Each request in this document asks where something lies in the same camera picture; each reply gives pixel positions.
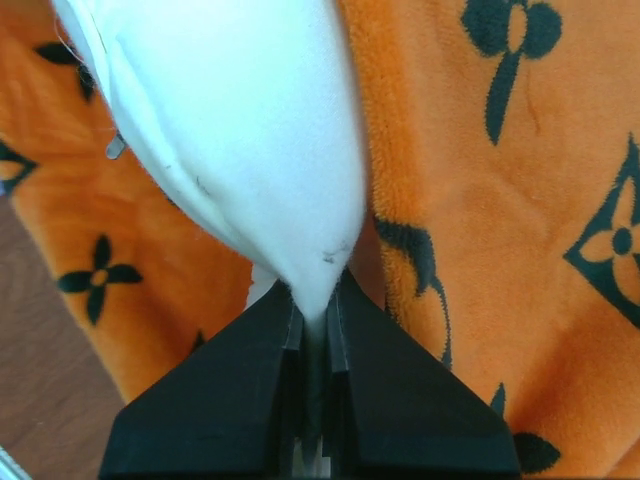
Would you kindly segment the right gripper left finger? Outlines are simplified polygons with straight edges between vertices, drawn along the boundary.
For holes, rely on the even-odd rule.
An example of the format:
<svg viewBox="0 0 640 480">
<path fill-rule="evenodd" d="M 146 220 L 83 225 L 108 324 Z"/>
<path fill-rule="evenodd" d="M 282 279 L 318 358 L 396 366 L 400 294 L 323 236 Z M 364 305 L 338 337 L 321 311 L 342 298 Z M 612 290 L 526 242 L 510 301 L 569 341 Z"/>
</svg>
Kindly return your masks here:
<svg viewBox="0 0 640 480">
<path fill-rule="evenodd" d="M 292 474 L 302 327 L 275 283 L 118 413 L 100 474 Z"/>
</svg>

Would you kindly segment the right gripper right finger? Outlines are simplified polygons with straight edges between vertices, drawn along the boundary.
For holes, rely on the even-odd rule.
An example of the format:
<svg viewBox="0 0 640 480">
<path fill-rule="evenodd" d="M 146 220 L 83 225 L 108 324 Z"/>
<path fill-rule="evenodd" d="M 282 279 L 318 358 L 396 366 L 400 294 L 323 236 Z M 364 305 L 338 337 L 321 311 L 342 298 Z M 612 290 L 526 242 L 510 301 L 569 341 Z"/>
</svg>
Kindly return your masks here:
<svg viewBox="0 0 640 480">
<path fill-rule="evenodd" d="M 344 271 L 327 311 L 333 475 L 517 475 L 504 420 Z"/>
</svg>

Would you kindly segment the orange black patterned pillowcase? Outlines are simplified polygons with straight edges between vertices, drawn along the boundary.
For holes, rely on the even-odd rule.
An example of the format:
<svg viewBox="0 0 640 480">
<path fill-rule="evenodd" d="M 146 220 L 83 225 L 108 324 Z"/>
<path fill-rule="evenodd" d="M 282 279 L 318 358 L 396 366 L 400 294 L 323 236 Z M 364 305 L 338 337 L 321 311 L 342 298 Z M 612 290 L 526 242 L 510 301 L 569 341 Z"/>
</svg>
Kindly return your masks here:
<svg viewBox="0 0 640 480">
<path fill-rule="evenodd" d="M 127 406 L 283 282 L 248 301 L 252 262 L 121 141 L 55 2 L 1 5 L 1 180 Z M 344 271 L 505 421 L 520 472 L 331 474 L 327 307 L 321 477 L 637 478 L 638 3 L 333 2 L 367 147 Z M 313 477 L 303 384 L 290 475 L 100 475 Z"/>
</svg>

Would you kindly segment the cream white pillow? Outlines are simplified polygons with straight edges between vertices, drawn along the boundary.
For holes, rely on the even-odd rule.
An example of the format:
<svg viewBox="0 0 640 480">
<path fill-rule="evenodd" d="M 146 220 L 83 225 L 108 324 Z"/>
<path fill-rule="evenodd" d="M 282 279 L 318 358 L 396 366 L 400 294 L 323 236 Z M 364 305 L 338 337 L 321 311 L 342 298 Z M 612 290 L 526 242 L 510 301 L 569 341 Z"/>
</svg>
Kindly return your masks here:
<svg viewBox="0 0 640 480">
<path fill-rule="evenodd" d="M 333 1 L 57 1 L 121 141 L 304 318 L 300 465 L 321 453 L 326 310 L 366 213 L 367 147 Z"/>
</svg>

